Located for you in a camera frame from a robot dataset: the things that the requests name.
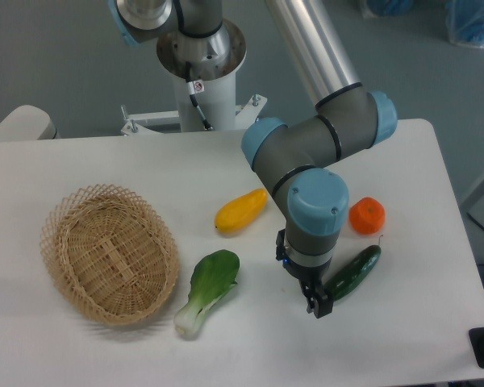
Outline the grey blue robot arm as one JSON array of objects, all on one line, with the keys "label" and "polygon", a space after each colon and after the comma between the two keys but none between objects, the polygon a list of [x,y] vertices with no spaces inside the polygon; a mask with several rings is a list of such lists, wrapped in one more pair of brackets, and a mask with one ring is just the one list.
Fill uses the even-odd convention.
[{"label": "grey blue robot arm", "polygon": [[[173,79],[180,128],[229,131],[249,108],[236,109],[236,71],[246,57],[239,28],[220,1],[111,1],[124,41],[157,42]],[[348,217],[348,188],[329,166],[390,138],[393,102],[361,84],[320,1],[269,1],[267,7],[315,106],[314,117],[287,126],[274,118],[245,126],[241,147],[283,213],[277,259],[297,278],[310,313],[334,302],[323,283]]]}]

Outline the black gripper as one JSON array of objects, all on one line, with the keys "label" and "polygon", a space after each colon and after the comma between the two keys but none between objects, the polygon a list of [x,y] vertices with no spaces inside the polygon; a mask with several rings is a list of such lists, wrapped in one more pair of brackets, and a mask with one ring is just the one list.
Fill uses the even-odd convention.
[{"label": "black gripper", "polygon": [[303,254],[293,248],[286,238],[286,230],[280,230],[276,239],[276,260],[300,282],[302,295],[307,300],[307,313],[322,318],[332,312],[333,296],[324,288],[323,275],[332,261],[332,251],[320,255]]}]

